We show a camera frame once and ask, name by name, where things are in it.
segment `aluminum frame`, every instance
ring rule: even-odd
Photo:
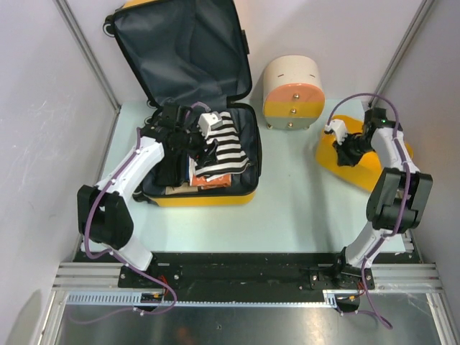
[[[68,305],[136,305],[142,292],[161,293],[161,289],[121,289],[119,263],[62,263],[52,287],[47,312],[40,324],[35,345],[54,345]],[[371,294],[426,294],[439,339],[443,345],[460,344],[459,334],[447,304],[435,264],[375,264],[372,267],[375,290]],[[335,308],[334,294],[356,291],[324,290],[321,303],[203,303],[180,301],[179,307],[281,307]]]

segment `round storage box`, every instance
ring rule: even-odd
[[[273,60],[264,72],[264,115],[269,128],[308,128],[324,108],[318,66],[302,55]]]

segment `white wall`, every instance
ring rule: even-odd
[[[27,344],[114,113],[51,0],[0,0],[0,344]]]
[[[438,1],[386,92],[433,190],[414,231],[460,325],[460,1]]]
[[[68,0],[119,103],[146,99],[119,51],[102,32],[108,14],[125,0]],[[254,93],[273,59],[289,54],[316,60],[328,98],[372,92],[396,51],[421,0],[235,0],[249,41]]]

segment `suitcase wheel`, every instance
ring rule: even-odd
[[[107,16],[105,22],[103,23],[102,31],[104,34],[106,34],[109,37],[115,37],[114,28],[112,27],[112,24],[111,24],[111,19],[112,19],[112,16]]]

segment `orange item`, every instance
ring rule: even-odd
[[[192,187],[202,187],[202,189],[212,189],[212,188],[224,188],[231,186],[231,175],[227,174],[219,178],[215,178],[212,181],[207,181],[205,177],[197,178],[192,176],[190,181]]]
[[[344,121],[349,133],[362,133],[362,121],[360,120],[345,115],[335,115],[332,119]],[[332,146],[335,140],[334,135],[324,134],[324,131],[321,131],[321,138],[316,149],[316,161],[341,179],[372,192],[382,173],[382,166],[377,153],[366,153],[354,167],[339,167],[337,165],[337,152]],[[405,142],[405,146],[412,159],[412,147],[407,142]]]

